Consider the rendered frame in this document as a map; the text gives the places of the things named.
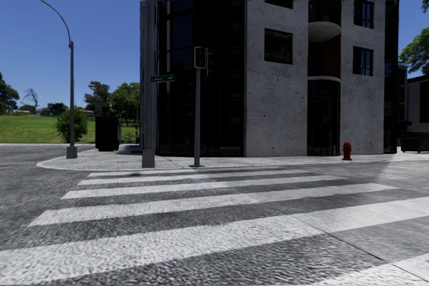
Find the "traffic light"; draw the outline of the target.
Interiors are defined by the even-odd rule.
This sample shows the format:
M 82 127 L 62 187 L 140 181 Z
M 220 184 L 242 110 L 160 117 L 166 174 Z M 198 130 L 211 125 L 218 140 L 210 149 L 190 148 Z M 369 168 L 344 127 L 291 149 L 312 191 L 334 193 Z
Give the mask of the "traffic light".
M 201 139 L 201 71 L 208 65 L 208 49 L 200 46 L 194 48 L 195 71 L 195 125 L 194 125 L 194 163 L 192 167 L 200 167 L 200 139 Z

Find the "pale concrete building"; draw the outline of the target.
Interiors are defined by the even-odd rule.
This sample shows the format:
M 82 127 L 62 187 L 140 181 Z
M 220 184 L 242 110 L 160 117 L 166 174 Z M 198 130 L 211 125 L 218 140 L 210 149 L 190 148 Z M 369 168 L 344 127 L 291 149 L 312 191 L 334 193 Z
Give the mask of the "pale concrete building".
M 397 151 L 400 0 L 162 0 L 156 154 L 194 155 L 194 48 L 204 157 Z

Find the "trees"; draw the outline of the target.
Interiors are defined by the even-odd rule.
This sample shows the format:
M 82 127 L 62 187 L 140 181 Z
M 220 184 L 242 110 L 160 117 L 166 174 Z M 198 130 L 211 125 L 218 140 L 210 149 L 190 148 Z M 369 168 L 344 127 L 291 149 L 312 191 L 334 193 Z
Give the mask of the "trees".
M 123 83 L 113 92 L 110 86 L 91 81 L 88 87 L 92 94 L 85 94 L 86 109 L 100 115 L 103 107 L 110 108 L 110 114 L 116 116 L 128 125 L 130 120 L 137 122 L 139 119 L 140 83 Z

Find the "dark box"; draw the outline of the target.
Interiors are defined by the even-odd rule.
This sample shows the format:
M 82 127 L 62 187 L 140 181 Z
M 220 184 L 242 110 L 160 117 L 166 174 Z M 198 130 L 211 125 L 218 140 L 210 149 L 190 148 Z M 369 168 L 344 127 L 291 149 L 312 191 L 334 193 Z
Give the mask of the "dark box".
M 99 151 L 119 149 L 119 120 L 116 117 L 95 118 L 95 148 Z

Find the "dark bin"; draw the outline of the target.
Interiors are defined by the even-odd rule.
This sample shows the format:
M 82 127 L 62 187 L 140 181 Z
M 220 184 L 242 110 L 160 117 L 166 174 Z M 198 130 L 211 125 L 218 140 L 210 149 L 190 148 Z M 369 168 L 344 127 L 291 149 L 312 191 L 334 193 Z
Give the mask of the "dark bin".
M 429 132 L 402 131 L 400 146 L 402 152 L 429 152 Z

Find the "dark building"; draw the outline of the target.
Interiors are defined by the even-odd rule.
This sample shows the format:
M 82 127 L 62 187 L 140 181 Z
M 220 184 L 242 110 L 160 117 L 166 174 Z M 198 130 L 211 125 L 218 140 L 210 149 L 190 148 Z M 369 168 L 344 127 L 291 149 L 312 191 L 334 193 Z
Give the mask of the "dark building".
M 429 75 L 407 80 L 407 120 L 410 131 L 429 131 Z

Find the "sign on a post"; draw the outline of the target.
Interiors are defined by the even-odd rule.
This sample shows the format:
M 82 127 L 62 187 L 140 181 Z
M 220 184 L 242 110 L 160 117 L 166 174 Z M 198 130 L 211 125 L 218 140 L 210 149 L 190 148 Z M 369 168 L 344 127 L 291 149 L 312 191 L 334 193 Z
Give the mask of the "sign on a post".
M 159 15 L 162 0 L 145 0 L 140 3 L 140 76 L 141 117 L 140 136 L 143 168 L 155 167 L 157 148 L 157 96 L 160 83 L 173 82 L 175 75 L 159 71 Z

